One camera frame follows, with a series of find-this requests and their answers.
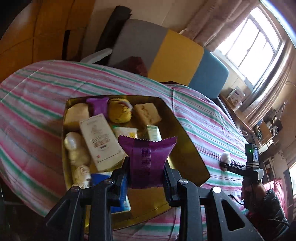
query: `sleeve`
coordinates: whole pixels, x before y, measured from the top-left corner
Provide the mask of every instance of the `sleeve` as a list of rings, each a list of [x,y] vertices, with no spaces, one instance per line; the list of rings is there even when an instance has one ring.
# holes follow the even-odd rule
[[[265,241],[281,240],[289,227],[281,203],[273,189],[266,192],[266,196],[257,206],[255,212],[262,218],[263,222],[258,226],[258,232]]]

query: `black jacket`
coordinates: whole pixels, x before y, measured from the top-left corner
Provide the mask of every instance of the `black jacket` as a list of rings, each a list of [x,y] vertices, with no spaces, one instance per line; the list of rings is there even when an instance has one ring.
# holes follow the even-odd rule
[[[285,224],[288,220],[273,189],[266,192],[266,196],[254,207],[254,210],[261,220],[256,225],[258,232],[265,241],[289,241],[293,236],[294,230]]]

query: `striped blanket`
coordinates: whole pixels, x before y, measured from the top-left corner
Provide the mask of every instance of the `striped blanket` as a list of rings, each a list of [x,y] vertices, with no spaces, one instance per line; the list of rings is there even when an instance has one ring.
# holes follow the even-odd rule
[[[110,67],[67,61],[42,61],[16,71],[0,84],[0,175],[32,210],[45,216],[66,192],[61,133],[65,102],[89,95],[157,96],[171,108],[204,160],[211,178],[203,187],[220,186],[240,197],[242,178],[222,172],[219,159],[246,162],[245,140],[211,100],[182,85],[163,85]],[[205,214],[202,215],[206,239]],[[145,223],[114,231],[115,240],[175,240],[178,208]]]

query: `white box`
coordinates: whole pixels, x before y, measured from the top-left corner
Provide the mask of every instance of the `white box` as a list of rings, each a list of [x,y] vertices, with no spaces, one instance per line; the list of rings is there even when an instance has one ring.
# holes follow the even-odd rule
[[[161,141],[161,135],[158,126],[147,125],[147,133],[150,141]]]
[[[237,106],[238,103],[242,100],[242,98],[244,98],[245,95],[246,94],[244,92],[242,92],[240,88],[236,87],[233,91],[231,91],[231,93],[229,94],[227,99],[230,98],[231,102],[235,106]]]
[[[124,151],[103,114],[90,117],[79,124],[93,162],[99,172],[115,166],[124,158]]]

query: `purple wrapper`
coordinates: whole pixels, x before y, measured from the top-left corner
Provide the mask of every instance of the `purple wrapper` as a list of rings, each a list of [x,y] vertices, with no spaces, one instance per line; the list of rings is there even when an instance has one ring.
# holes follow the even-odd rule
[[[108,119],[107,114],[107,104],[108,104],[109,97],[103,98],[88,98],[86,102],[91,104],[94,109],[94,115],[98,115],[103,113],[104,117]]]
[[[165,161],[176,142],[177,137],[152,142],[119,136],[118,143],[130,158],[130,187],[162,186]]]

